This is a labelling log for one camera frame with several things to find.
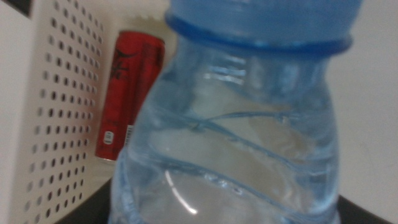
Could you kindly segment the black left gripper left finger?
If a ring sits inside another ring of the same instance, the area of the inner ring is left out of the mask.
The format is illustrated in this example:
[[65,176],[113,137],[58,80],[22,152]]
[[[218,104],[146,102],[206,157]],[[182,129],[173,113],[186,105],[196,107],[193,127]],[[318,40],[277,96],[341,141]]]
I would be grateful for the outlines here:
[[56,224],[107,224],[111,205],[111,181],[109,179],[89,199]]

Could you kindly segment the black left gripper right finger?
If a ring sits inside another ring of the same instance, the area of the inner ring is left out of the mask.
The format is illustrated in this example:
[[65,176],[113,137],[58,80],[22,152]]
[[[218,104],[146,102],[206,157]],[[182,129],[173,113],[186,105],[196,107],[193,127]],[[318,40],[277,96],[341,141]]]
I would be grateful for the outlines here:
[[338,198],[337,209],[341,224],[393,224],[343,197]]

